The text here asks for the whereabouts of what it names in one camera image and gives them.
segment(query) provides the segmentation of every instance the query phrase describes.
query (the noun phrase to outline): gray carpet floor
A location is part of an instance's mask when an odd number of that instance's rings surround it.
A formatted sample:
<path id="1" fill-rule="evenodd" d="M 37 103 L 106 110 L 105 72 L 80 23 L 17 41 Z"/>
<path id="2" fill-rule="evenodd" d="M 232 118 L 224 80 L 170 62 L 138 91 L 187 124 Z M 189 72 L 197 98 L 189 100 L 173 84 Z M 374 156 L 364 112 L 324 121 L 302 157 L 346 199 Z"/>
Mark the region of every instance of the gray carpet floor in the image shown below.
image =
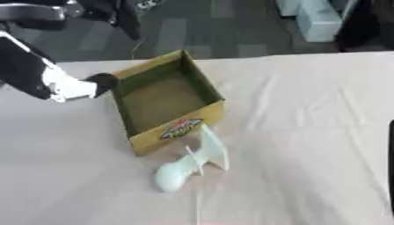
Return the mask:
<path id="1" fill-rule="evenodd" d="M 138 41 L 106 23 L 81 19 L 60 32 L 14 30 L 59 62 L 148 59 L 181 48 L 196 59 L 337 52 L 331 43 L 305 42 L 273 0 L 167 0 L 140 20 Z"/>

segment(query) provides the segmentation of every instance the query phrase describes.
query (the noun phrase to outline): open cardboard box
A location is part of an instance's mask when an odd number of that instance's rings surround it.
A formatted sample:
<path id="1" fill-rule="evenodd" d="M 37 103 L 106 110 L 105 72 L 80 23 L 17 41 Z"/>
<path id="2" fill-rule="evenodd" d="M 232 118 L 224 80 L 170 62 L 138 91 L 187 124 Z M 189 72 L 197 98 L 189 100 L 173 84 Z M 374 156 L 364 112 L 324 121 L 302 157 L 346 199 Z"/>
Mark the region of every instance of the open cardboard box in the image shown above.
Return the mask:
<path id="1" fill-rule="evenodd" d="M 138 156 L 222 117 L 222 96 L 186 51 L 159 56 L 116 76 L 120 85 L 113 97 Z"/>

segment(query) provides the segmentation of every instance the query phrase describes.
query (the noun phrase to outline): white tablecloth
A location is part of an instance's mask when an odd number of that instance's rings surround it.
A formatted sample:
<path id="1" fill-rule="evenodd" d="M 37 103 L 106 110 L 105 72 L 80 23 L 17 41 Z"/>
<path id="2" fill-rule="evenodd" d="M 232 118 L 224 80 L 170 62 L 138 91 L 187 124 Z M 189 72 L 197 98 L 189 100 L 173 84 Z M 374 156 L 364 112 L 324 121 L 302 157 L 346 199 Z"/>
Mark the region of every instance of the white tablecloth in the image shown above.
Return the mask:
<path id="1" fill-rule="evenodd" d="M 72 62 L 85 77 L 131 62 Z M 230 152 L 175 193 L 155 169 L 183 142 L 137 158 L 110 94 L 57 104 L 0 90 L 0 224 L 393 224 L 387 188 L 394 54 L 316 54 L 198 64 L 226 97 Z"/>

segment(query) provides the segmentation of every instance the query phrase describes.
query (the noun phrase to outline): white plunger-shaped object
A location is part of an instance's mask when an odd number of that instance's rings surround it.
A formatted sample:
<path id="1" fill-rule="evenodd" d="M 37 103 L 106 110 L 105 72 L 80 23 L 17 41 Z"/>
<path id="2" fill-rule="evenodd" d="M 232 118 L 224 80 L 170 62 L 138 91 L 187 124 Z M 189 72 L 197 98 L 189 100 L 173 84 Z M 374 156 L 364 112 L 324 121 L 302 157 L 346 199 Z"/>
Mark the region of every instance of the white plunger-shaped object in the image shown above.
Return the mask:
<path id="1" fill-rule="evenodd" d="M 228 170 L 230 167 L 227 149 L 205 124 L 201 125 L 201 148 L 195 153 L 188 146 L 186 149 L 188 155 L 158 169 L 155 181 L 163 192 L 177 191 L 186 179 L 197 171 L 203 176 L 202 166 L 207 162 L 224 170 Z"/>

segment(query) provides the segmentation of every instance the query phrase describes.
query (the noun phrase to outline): printed logo on box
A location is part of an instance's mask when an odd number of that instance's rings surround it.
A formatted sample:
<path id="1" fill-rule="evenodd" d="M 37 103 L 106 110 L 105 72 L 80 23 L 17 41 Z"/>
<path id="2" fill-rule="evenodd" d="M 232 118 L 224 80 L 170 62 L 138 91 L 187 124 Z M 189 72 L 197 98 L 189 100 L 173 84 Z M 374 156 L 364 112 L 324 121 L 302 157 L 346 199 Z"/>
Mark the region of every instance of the printed logo on box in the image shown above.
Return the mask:
<path id="1" fill-rule="evenodd" d="M 165 132 L 160 136 L 160 139 L 172 139 L 176 137 L 185 136 L 194 127 L 199 125 L 203 120 L 179 120 L 172 124 Z"/>

